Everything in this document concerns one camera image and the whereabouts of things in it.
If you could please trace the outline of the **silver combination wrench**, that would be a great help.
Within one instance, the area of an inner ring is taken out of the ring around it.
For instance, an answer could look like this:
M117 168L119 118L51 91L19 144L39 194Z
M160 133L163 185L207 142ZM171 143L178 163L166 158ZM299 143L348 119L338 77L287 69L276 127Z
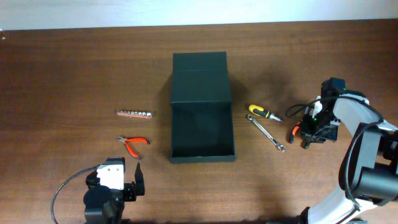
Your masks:
M267 139L270 140L271 143L279 150L284 152L285 151L285 146L281 143L279 143L275 138L271 136L271 134L263 127L261 126L250 114L246 116L248 120L250 120L266 137Z

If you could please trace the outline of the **small red cutting pliers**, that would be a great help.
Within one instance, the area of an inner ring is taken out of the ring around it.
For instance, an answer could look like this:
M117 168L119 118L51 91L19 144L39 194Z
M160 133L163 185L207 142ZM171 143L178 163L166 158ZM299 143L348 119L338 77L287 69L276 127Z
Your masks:
M128 153L135 159L141 160L142 157L135 153L135 151L132 149L132 147L130 146L130 143L136 143L136 142L141 142L144 143L146 145L150 144L150 141L145 139L145 138L140 138L140 137L134 137L134 138L125 138L124 136L119 136L118 140L125 146L125 148L127 149Z

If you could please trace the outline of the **orange black needle-nose pliers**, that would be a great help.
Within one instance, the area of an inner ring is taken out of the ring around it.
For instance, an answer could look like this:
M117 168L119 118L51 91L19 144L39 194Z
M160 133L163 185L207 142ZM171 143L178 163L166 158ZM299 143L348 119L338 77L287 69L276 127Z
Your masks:
M289 134L289 143L292 144L294 142L295 135L297 131L300 129L301 122L299 121L291 130Z

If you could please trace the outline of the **orange socket bit rail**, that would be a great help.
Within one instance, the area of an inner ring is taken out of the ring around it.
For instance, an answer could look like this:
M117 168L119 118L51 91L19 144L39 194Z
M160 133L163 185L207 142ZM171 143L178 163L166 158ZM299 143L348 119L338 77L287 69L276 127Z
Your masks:
M145 111L121 111L117 110L116 114L118 116L127 117L127 118L142 118L142 119L151 119L152 113Z

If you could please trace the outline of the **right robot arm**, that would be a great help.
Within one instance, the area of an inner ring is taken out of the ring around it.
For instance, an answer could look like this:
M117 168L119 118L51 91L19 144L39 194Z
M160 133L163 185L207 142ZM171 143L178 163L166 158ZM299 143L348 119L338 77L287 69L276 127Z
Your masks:
M397 127L388 123L364 94L330 78L320 96L303 105L299 132L303 147L337 140L345 125L351 143L340 165L338 185L320 203L307 207L299 223L356 223L361 213L397 201Z

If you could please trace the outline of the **yellow black screwdriver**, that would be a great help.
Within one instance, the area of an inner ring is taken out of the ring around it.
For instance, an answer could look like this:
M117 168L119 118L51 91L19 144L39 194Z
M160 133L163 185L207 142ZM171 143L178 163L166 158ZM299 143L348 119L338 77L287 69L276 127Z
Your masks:
M265 119L271 119L274 121L282 122L282 119L276 116L274 113L265 110L263 107L258 105L249 105L249 111L254 115L261 116Z

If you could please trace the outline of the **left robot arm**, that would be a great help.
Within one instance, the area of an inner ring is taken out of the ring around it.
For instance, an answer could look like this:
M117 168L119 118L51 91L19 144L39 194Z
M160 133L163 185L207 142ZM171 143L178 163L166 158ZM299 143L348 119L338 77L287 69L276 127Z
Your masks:
M83 197L83 202L87 223L123 223L125 203L135 202L138 196L145 195L141 165L136 166L135 180L132 182L124 181L125 171L124 157L110 157L86 177L88 191Z

